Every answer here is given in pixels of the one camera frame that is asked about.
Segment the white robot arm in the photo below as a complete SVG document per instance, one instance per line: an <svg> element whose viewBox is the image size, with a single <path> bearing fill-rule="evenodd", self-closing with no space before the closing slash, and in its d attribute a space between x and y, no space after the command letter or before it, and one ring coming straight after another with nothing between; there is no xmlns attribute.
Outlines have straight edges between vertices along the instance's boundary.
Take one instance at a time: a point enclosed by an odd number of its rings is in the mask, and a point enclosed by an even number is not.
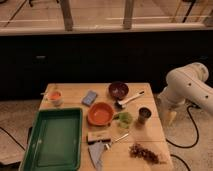
<svg viewBox="0 0 213 171"><path fill-rule="evenodd" d="M175 119L175 109L190 100L209 114L213 114L213 88L205 81L208 68L199 62L178 67L166 75L167 86L158 95L161 102L161 122L170 125Z"/></svg>

